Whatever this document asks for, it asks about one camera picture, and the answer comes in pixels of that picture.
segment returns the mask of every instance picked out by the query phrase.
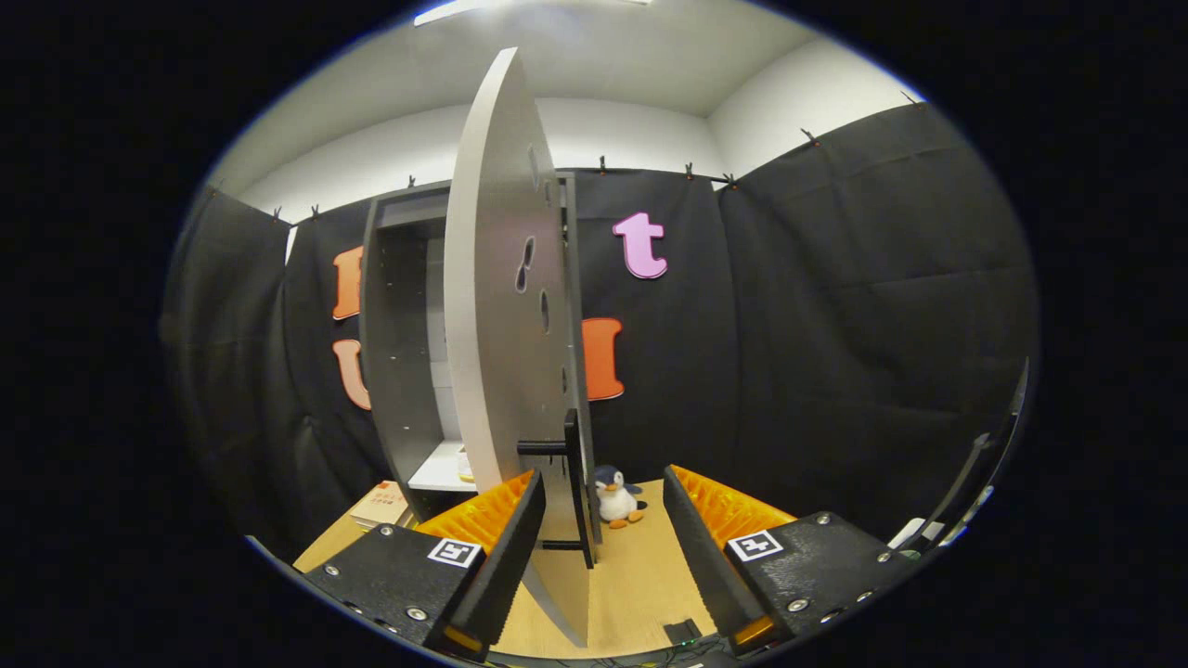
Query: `orange foam letter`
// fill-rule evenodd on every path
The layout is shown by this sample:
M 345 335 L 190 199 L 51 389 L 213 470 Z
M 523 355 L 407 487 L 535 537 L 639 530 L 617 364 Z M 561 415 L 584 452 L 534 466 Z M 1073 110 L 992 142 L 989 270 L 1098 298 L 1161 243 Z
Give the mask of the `orange foam letter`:
M 582 347 L 586 352 L 586 398 L 592 402 L 623 395 L 623 383 L 614 373 L 614 336 L 623 323 L 613 317 L 582 321 Z
M 353 339 L 335 341 L 333 346 L 334 357 L 339 358 L 339 374 L 342 376 L 342 386 L 347 390 L 347 397 L 364 410 L 371 410 L 371 393 L 364 386 L 364 372 L 359 368 L 359 351 L 362 346 Z
M 334 304 L 334 320 L 359 315 L 359 284 L 362 282 L 364 247 L 350 248 L 334 258 L 339 267 L 339 303 Z

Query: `stuffed penguin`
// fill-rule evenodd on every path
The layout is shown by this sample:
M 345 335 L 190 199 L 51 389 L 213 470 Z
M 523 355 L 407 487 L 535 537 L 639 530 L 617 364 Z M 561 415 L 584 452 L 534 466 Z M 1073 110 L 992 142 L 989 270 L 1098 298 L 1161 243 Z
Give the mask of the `stuffed penguin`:
M 632 494 L 642 489 L 623 481 L 623 472 L 613 466 L 599 466 L 594 470 L 594 487 L 598 491 L 598 513 L 611 523 L 612 529 L 621 529 L 627 522 L 639 522 L 647 504 L 636 500 Z

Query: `wooden platform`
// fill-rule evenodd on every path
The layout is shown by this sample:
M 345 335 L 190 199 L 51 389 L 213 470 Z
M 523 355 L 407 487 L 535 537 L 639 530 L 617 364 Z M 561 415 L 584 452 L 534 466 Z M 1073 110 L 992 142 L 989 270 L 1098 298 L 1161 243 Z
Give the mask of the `wooden platform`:
M 587 647 L 569 642 L 541 606 L 519 586 L 503 637 L 492 651 L 539 658 L 602 658 L 645 654 L 671 647 L 665 624 L 693 619 L 701 634 L 716 631 L 684 562 L 672 523 L 664 511 L 663 480 L 642 483 L 644 518 L 606 529 L 589 579 Z M 316 568 L 362 536 L 349 511 L 309 547 L 293 567 Z

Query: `door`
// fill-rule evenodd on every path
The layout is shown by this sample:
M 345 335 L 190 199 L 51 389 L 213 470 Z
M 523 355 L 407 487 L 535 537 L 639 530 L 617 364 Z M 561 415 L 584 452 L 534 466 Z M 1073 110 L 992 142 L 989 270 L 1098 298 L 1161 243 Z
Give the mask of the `door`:
M 574 332 L 561 193 L 516 49 L 495 57 L 462 130 L 443 272 L 447 355 L 475 484 L 484 492 L 527 468 L 542 471 L 545 517 L 524 585 L 584 647 L 583 552 L 543 547 L 589 548 L 579 530 L 587 521 L 584 499 L 575 499 L 561 461 L 517 450 L 519 441 L 564 441 L 571 392 L 586 380 L 574 378 L 569 364 Z

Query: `cabinet shelf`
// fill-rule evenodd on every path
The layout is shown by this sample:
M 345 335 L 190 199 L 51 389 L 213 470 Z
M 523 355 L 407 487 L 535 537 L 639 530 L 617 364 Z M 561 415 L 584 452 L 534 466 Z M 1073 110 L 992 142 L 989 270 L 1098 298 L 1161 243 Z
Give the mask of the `cabinet shelf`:
M 462 481 L 457 477 L 457 450 L 461 447 L 462 441 L 442 441 L 412 478 L 409 478 L 409 487 L 437 492 L 478 492 L 474 483 Z

